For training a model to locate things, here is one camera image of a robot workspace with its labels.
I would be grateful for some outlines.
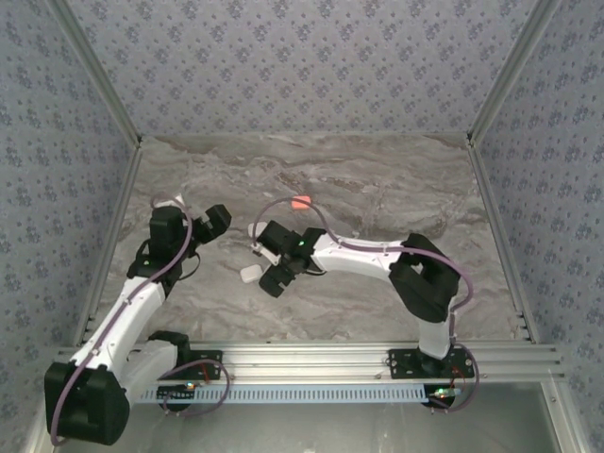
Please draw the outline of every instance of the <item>gray marble floor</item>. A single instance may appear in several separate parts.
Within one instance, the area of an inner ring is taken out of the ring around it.
[[[461,137],[145,138],[142,151],[99,304],[101,315],[114,302],[148,235],[149,197],[183,192],[195,216],[213,204],[225,204],[233,216],[231,229],[199,249],[199,271],[177,285],[144,334],[171,329],[196,340],[416,339],[417,326],[394,289],[376,279],[338,273],[302,276],[277,299],[258,284],[242,283],[242,268],[264,264],[250,251],[247,225],[276,197],[303,193],[339,234],[393,241],[420,232],[467,269],[476,297],[461,314],[460,338],[520,335]],[[319,226],[310,211],[294,213],[288,206],[273,208],[267,219],[298,231]]]

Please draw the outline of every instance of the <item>pink object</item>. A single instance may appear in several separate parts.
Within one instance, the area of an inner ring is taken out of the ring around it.
[[[304,203],[297,203],[295,200],[302,200],[302,201],[306,201],[307,203],[310,203],[310,197],[308,195],[297,195],[294,197],[294,199],[292,200],[292,208],[294,208],[295,210],[309,210],[310,207],[308,205],[305,205]]]

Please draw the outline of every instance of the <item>white object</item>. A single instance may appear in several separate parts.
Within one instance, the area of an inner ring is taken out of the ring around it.
[[[239,275],[242,276],[243,283],[252,283],[254,281],[260,280],[264,274],[262,268],[259,264],[252,264],[241,271],[239,271]]]
[[[185,199],[183,198],[182,193],[179,193],[177,196],[175,196],[175,199],[176,199],[177,201],[179,201],[180,203],[182,203],[182,206],[187,206],[187,205],[185,204]],[[159,201],[159,202],[157,202],[157,203],[155,204],[155,207],[156,207],[156,208],[162,208],[162,207],[164,207],[164,206],[174,206],[174,207],[176,207],[176,208],[180,208],[180,206],[179,206],[179,205],[177,205],[177,204],[174,202],[174,200],[165,200],[165,201]]]
[[[266,248],[261,243],[256,243],[256,245],[252,245],[252,250],[263,255],[274,266],[277,266],[279,264],[279,261],[281,260],[280,255],[274,255],[273,252],[271,252],[268,248]]]

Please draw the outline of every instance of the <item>patterned wallpaper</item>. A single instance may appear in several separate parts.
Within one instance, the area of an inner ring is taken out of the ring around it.
[[[534,0],[71,0],[143,135],[460,131]]]
[[[564,0],[480,146],[542,340],[604,451],[604,4]]]
[[[129,151],[43,0],[0,2],[0,451],[73,340]]]

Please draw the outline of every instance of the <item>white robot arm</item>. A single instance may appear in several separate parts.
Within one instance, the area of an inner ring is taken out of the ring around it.
[[[184,206],[182,199],[176,201]],[[130,407],[149,384],[180,361],[189,361],[184,357],[190,353],[188,338],[174,332],[156,332],[141,350],[133,351],[147,321],[181,278],[182,262],[199,258],[196,248],[230,225],[223,205],[206,211],[207,222],[185,216],[175,205],[153,209],[150,238],[139,248],[124,288],[99,328],[68,363],[55,362],[46,371],[46,423],[53,439],[114,444]]]
[[[307,228],[299,235],[274,221],[262,225],[252,248],[271,262],[259,277],[262,289],[274,297],[279,297],[299,274],[352,272],[393,284],[402,303],[419,324],[419,350],[439,361],[451,346],[449,306],[457,294],[460,275],[438,260],[389,251],[401,245],[445,258],[428,238],[415,233],[403,243],[344,237],[338,237],[336,242],[324,229]]]

